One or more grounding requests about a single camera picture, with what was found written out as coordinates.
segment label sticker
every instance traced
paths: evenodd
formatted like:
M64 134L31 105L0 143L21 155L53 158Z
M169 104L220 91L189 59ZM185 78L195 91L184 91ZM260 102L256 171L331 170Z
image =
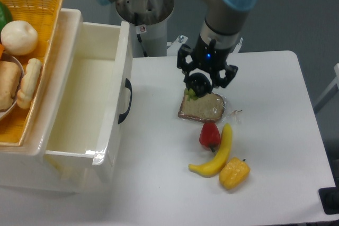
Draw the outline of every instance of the label sticker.
M146 32L147 32L146 25L139 25L139 26L136 26L136 32L137 32L137 34L143 34L143 33L146 33Z

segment green vegetable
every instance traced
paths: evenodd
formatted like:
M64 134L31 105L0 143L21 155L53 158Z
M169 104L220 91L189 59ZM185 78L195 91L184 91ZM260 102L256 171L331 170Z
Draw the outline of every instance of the green vegetable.
M4 26L11 21L13 21L13 17L10 10L6 5L0 2L0 33Z
M187 101L189 101L190 99L192 99L192 100L194 100L194 101L196 101L196 100L198 100L199 98L195 95L195 92L194 92L194 90L193 89L187 89L187 88L185 88L185 91L184 91L184 94L185 95L188 95L188 97L187 97Z

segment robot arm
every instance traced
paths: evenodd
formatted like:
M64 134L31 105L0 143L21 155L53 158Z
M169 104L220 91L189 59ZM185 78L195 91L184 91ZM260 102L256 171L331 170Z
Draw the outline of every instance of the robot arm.
M133 0L119 12L125 20L153 25L169 16L173 9L173 0ZM239 32L247 18L249 11L254 7L256 0L203 0L208 11L196 46L191 50L183 44L178 51L177 68L182 69L185 75L184 82L187 88L195 91L197 97L211 93L215 87L225 88L235 77L238 68L227 65L226 59L231 48L236 43ZM117 0L98 0L101 4L117 2ZM200 73L190 72L200 69L208 74L209 78Z
M203 0L208 12L202 25L196 46L191 50L182 45L178 52L177 67L183 70L187 88L195 91L197 97L211 93L214 87L225 88L235 77L238 68L226 63L231 48L236 43L239 32L253 8L256 0ZM190 55L192 62L187 63ZM200 69L209 74L190 72Z

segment gray floor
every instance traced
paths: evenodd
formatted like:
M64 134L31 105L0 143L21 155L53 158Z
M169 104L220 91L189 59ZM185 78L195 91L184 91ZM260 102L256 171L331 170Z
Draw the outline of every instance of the gray floor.
M120 24L113 6L102 7L95 0L65 0L63 7L81 10L85 21ZM206 9L200 0L175 0L168 41L184 34L194 46ZM335 77L333 67L339 63L338 13L339 0L258 0L240 34L242 51L295 52L313 103ZM339 95L317 120L329 155L339 158Z

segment yellow bell pepper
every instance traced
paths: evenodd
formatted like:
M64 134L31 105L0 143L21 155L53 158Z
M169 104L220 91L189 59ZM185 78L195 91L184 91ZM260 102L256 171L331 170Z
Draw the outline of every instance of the yellow bell pepper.
M245 161L234 157L221 170L219 181L226 189L232 189L245 180L250 170Z

